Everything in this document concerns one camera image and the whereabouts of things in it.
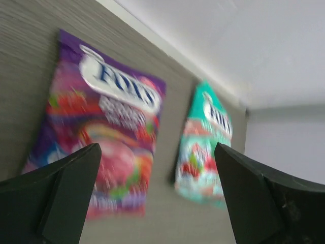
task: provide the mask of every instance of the candy illustration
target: candy illustration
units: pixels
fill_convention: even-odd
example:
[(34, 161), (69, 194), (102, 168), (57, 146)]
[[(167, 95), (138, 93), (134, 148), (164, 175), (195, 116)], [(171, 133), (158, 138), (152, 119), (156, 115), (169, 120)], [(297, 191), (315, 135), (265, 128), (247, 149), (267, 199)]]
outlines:
[(134, 171), (135, 156), (132, 150), (119, 141), (99, 139), (93, 142), (102, 149), (96, 184), (107, 189), (124, 185)]

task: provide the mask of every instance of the black plastic piece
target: black plastic piece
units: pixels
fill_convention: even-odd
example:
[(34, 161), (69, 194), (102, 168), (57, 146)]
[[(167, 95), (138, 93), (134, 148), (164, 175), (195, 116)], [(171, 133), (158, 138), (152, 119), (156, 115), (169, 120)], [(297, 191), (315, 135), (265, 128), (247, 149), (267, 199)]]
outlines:
[(215, 158), (237, 244), (325, 243), (324, 185), (223, 144), (217, 144)]
[(79, 243), (100, 160), (91, 144), (0, 182), (0, 243)]

